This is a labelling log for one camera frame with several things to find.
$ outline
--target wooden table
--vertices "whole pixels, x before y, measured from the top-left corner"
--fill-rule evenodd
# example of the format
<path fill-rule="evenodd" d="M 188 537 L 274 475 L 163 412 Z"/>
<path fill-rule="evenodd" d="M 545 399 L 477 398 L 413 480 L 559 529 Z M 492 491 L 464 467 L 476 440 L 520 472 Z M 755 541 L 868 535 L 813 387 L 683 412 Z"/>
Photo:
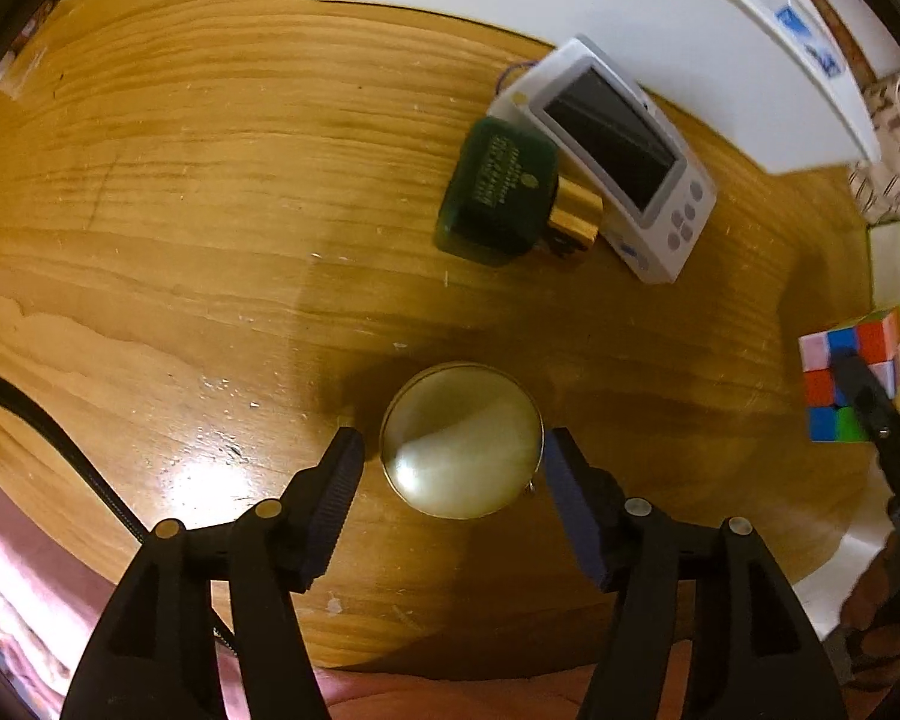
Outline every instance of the wooden table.
<path fill-rule="evenodd" d="M 642 285 L 606 245 L 576 269 L 434 248 L 497 74 L 546 50 L 357 4 L 67 0 L 2 86 L 0 374 L 146 524 L 237 517 L 338 425 L 367 436 L 330 571 L 298 599 L 318 664 L 526 675 L 591 661 L 604 637 L 610 606 L 545 488 L 470 522 L 389 489 L 381 415 L 437 362 L 514 375 L 674 517 L 746 514 L 794 579 L 863 488 L 865 447 L 808 442 L 797 360 L 797 336 L 868 307 L 843 170 L 762 175 L 668 108 L 721 188 L 676 285 Z M 1 412 L 0 484 L 120 577 L 132 538 Z"/>

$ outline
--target digital device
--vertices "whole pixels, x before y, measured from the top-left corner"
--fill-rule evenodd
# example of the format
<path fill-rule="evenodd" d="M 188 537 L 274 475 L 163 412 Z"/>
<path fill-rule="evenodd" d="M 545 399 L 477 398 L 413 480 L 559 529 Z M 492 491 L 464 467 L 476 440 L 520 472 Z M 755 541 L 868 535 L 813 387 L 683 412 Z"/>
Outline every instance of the digital device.
<path fill-rule="evenodd" d="M 600 233 L 644 282 L 672 282 L 716 202 L 677 127 L 586 37 L 543 58 L 487 111 L 547 135 L 604 198 Z"/>

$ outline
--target black cable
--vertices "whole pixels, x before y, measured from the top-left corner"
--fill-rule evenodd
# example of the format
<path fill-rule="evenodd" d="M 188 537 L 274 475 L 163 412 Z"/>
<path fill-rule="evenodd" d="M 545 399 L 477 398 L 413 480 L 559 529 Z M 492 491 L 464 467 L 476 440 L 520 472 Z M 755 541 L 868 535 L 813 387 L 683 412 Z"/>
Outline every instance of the black cable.
<path fill-rule="evenodd" d="M 50 446 L 58 451 L 60 456 L 70 464 L 72 469 L 77 471 L 79 477 L 87 483 L 90 490 L 97 494 L 98 498 L 106 504 L 106 507 L 113 512 L 115 517 L 125 525 L 125 528 L 130 533 L 133 533 L 133 537 L 140 543 L 144 542 L 146 537 L 149 536 L 149 531 L 144 527 L 143 522 L 133 513 L 133 509 L 130 509 L 127 503 L 117 495 L 116 490 L 111 488 L 90 459 L 80 451 L 73 439 L 34 399 L 2 377 L 0 377 L 0 407 L 8 410 L 12 415 L 19 416 L 26 424 L 44 437 Z M 220 615 L 215 610 L 210 610 L 210 613 L 213 615 L 214 633 L 226 647 L 235 653 L 237 645 L 233 632 L 221 620 Z"/>

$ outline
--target green cube sticker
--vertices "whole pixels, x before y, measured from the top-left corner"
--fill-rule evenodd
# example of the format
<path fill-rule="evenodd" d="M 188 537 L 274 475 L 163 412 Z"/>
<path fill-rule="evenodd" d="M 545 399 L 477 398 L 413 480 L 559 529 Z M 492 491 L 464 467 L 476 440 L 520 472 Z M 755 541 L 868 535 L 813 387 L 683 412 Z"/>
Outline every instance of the green cube sticker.
<path fill-rule="evenodd" d="M 843 443 L 865 442 L 866 433 L 857 421 L 850 406 L 837 410 L 837 441 Z"/>

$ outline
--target white device casing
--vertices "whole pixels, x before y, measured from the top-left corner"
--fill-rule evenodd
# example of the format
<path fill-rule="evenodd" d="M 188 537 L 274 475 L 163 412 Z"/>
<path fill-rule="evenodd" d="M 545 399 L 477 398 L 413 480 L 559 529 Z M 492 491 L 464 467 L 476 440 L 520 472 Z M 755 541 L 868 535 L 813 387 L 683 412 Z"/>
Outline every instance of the white device casing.
<path fill-rule="evenodd" d="M 637 114 L 642 114 L 642 108 L 645 114 L 641 118 L 679 156 L 643 213 L 629 202 L 612 176 L 588 158 L 577 142 L 541 111 L 540 100 L 549 101 L 555 95 L 554 90 L 576 80 L 581 67 L 597 71 Z M 601 234 L 637 277 L 647 284 L 676 280 L 716 204 L 716 187 L 677 127 L 596 46 L 583 36 L 560 46 L 493 100 L 487 114 L 516 127 L 540 131 L 557 143 L 601 191 L 604 197 Z"/>

